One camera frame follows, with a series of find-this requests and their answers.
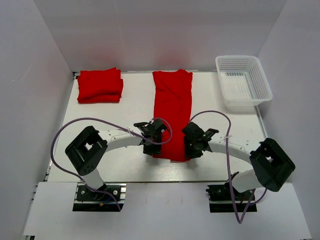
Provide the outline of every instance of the black mounting bracket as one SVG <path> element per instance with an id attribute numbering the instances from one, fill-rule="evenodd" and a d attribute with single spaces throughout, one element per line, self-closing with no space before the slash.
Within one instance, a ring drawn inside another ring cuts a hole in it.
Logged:
<path id="1" fill-rule="evenodd" d="M 155 143 L 162 142 L 162 133 L 167 130 L 166 125 L 161 119 L 156 118 L 153 122 L 138 122 L 133 125 L 137 127 L 142 135 Z M 152 156 L 153 154 L 161 154 L 161 145 L 154 145 L 148 141 L 142 140 L 143 153 Z"/>
<path id="2" fill-rule="evenodd" d="M 66 147 L 65 154 L 80 176 L 85 176 L 95 170 L 107 150 L 107 141 L 103 140 L 99 131 L 93 126 L 87 126 Z"/>
<path id="3" fill-rule="evenodd" d="M 272 192 L 278 192 L 296 169 L 285 151 L 271 138 L 260 142 L 260 147 L 250 154 L 250 161 L 258 181 Z"/>
<path id="4" fill-rule="evenodd" d="M 188 125 L 182 129 L 184 133 L 184 151 L 186 159 L 200 158 L 203 151 L 209 150 L 209 141 L 214 134 L 219 133 L 218 130 L 209 128 L 204 132 L 194 122 L 189 122 Z"/>

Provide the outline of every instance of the white laundry basket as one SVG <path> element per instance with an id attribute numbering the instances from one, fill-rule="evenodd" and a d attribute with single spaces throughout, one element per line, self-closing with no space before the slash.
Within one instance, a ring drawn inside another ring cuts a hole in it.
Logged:
<path id="1" fill-rule="evenodd" d="M 218 56 L 215 63 L 227 107 L 252 107 L 272 99 L 269 83 L 257 57 Z"/>

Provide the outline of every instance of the cable tie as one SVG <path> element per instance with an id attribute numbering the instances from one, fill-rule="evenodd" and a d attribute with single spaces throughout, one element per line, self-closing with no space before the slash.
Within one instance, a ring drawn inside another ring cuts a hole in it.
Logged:
<path id="1" fill-rule="evenodd" d="M 126 129 L 128 129 L 128 134 L 130 135 L 130 136 L 132 136 L 132 132 L 131 132 L 131 128 L 130 127 L 127 127 Z"/>
<path id="2" fill-rule="evenodd" d="M 232 137 L 232 135 L 229 135 L 229 136 L 224 136 L 224 140 L 226 140 L 226 139 L 229 139 L 229 138 L 231 138 Z"/>

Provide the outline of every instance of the red towel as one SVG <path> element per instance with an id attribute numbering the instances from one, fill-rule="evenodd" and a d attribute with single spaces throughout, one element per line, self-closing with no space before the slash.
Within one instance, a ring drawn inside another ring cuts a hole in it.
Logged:
<path id="1" fill-rule="evenodd" d="M 80 104 L 118 103 L 124 81 L 121 71 L 114 67 L 109 70 L 81 71 L 78 85 Z"/>
<path id="2" fill-rule="evenodd" d="M 153 116 L 163 118 L 172 127 L 170 142 L 161 146 L 161 155 L 155 158 L 171 159 L 184 162 L 185 144 L 182 129 L 188 124 L 192 105 L 192 72 L 178 70 L 176 72 L 153 72 L 155 83 L 155 100 Z M 165 132 L 162 141 L 168 140 L 170 134 Z"/>

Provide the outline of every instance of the white wall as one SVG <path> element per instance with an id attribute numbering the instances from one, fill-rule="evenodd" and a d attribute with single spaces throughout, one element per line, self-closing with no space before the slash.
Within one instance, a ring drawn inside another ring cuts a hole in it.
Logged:
<path id="1" fill-rule="evenodd" d="M 258 58 L 273 93 L 260 107 L 267 133 L 296 165 L 292 182 L 320 239 L 320 1 L 288 0 Z"/>
<path id="2" fill-rule="evenodd" d="M 256 56 L 286 0 L 34 0 L 72 71 L 212 70 Z"/>
<path id="3" fill-rule="evenodd" d="M 0 7 L 0 238 L 20 239 L 72 73 L 32 0 Z"/>

